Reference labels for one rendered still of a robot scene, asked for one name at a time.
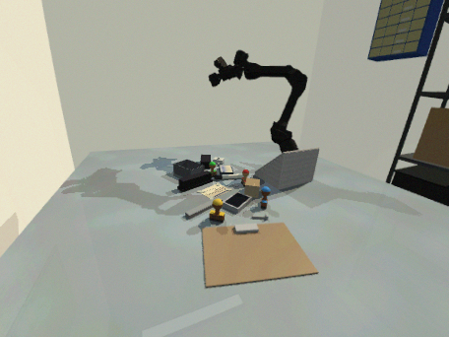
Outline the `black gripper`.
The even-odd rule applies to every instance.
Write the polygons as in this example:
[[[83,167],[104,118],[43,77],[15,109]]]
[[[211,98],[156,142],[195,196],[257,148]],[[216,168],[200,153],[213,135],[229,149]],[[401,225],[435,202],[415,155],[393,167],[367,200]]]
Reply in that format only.
[[[229,67],[231,67],[232,65],[229,65]],[[229,67],[225,68],[221,73],[219,73],[218,75],[216,73],[213,73],[209,76],[209,81],[211,81],[212,86],[216,86],[220,83],[221,80],[231,80],[233,78],[231,78],[229,76]]]

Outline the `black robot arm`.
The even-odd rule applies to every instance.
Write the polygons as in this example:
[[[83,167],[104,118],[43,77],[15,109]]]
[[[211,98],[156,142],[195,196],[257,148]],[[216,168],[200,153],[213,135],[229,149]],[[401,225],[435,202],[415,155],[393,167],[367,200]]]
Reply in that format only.
[[[233,66],[229,67],[221,56],[214,61],[214,65],[219,69],[219,73],[229,67],[229,76],[238,80],[241,79],[243,72],[246,80],[249,81],[261,77],[286,78],[291,86],[291,92],[280,120],[278,122],[274,121],[273,123],[271,136],[273,142],[280,145],[282,153],[299,150],[295,141],[292,139],[292,132],[288,131],[287,128],[293,108],[298,98],[305,91],[308,77],[291,65],[261,66],[257,63],[249,62],[247,60],[248,57],[249,54],[240,49],[236,51]]]

